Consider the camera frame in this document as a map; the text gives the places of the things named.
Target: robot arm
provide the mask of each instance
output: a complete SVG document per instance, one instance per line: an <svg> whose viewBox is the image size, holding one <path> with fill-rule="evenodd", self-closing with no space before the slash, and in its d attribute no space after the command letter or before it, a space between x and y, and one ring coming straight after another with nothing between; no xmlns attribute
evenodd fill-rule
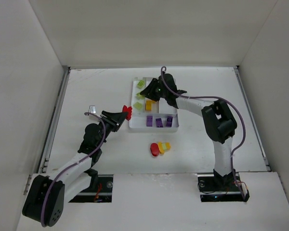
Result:
<svg viewBox="0 0 289 231"><path fill-rule="evenodd" d="M118 131L128 114L102 111L102 122L98 125L89 124L85 128L83 142L73 159L49 176L38 175L34 178L23 207L23 215L41 222L43 226L53 226L60 218L65 203L82 190L94 188L98 173L91 168L102 154L99 147L103 136L106 139L110 132Z"/></svg>
<svg viewBox="0 0 289 231"><path fill-rule="evenodd" d="M176 103L178 109L187 110L191 113L203 117L203 112L210 110L214 105L212 101L206 100L192 100L187 98L177 98ZM232 137L225 140L224 143L219 141L213 141L214 153L215 153L215 166L214 170L220 175L225 176L231 173L230 167L230 153L232 149Z"/></svg>
<svg viewBox="0 0 289 231"><path fill-rule="evenodd" d="M180 95L186 93L184 90L177 89L171 74L166 73L163 76L168 87L174 92ZM165 87L161 76L158 79L154 78L140 94L154 101L163 98L170 106L187 110L203 117L207 135L212 139L214 146L214 175L216 179L220 180L221 185L233 180L230 158L232 137L235 134L237 123L225 101L217 100L211 102L178 97Z"/></svg>

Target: yellow block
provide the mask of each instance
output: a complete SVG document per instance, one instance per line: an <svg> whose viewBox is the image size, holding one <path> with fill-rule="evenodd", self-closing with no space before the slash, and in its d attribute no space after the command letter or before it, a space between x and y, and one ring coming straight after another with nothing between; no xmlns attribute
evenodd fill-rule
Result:
<svg viewBox="0 0 289 231"><path fill-rule="evenodd" d="M164 153L165 153L161 142L158 142L158 149L159 149L159 152L160 152L161 154L164 154Z"/></svg>
<svg viewBox="0 0 289 231"><path fill-rule="evenodd" d="M166 143L166 147L167 147L167 150L170 150L171 146L170 146L170 143Z"/></svg>
<svg viewBox="0 0 289 231"><path fill-rule="evenodd" d="M152 102L151 101L147 100L145 102L145 110L146 111L151 111L152 110Z"/></svg>

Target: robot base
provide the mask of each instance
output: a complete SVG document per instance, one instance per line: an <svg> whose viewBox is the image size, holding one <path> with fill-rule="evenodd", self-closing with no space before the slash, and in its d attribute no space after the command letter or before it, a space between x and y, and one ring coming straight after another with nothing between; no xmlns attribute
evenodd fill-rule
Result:
<svg viewBox="0 0 289 231"><path fill-rule="evenodd" d="M236 174L236 179L240 182L238 174ZM242 198L239 188L234 184L232 173L224 177L215 171L214 174L198 174L197 186L201 202L244 202L248 199Z"/></svg>

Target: red object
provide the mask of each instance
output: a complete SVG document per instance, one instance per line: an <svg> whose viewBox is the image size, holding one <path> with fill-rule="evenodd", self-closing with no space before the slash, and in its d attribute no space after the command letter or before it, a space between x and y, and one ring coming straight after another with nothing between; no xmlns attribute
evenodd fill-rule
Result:
<svg viewBox="0 0 289 231"><path fill-rule="evenodd" d="M150 149L151 149L152 156L156 157L159 155L159 148L158 148L157 143L152 143Z"/></svg>
<svg viewBox="0 0 289 231"><path fill-rule="evenodd" d="M128 112L128 115L126 116L126 120L130 120L131 119L131 111L132 111L132 107L127 107L127 106L123 106L122 112Z"/></svg>

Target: white table surface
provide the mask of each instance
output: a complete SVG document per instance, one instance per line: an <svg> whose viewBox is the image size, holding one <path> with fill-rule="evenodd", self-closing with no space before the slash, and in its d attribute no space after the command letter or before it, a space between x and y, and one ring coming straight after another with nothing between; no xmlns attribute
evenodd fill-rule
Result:
<svg viewBox="0 0 289 231"><path fill-rule="evenodd" d="M247 203L202 203L196 174L114 175L112 203L69 203L52 228L21 216L17 231L289 231L277 173L240 176Z"/></svg>
<svg viewBox="0 0 289 231"><path fill-rule="evenodd" d="M217 95L231 101L241 112L247 130L245 144L235 152L237 171L266 171L260 146L232 67L168 67L176 78L178 89L191 96ZM83 69L70 73L66 95L54 138L47 172L71 159L83 140L85 127L94 122L84 112L95 105L102 110L120 112L131 104L132 80L135 77L158 77L160 68ZM242 126L233 111L238 128L233 147L242 139ZM132 133L128 122L108 136L103 154L93 167L99 174L115 173L186 173L212 172L213 144L207 136L201 117L179 110L179 129L175 133ZM170 142L171 150L153 158L153 142Z"/></svg>

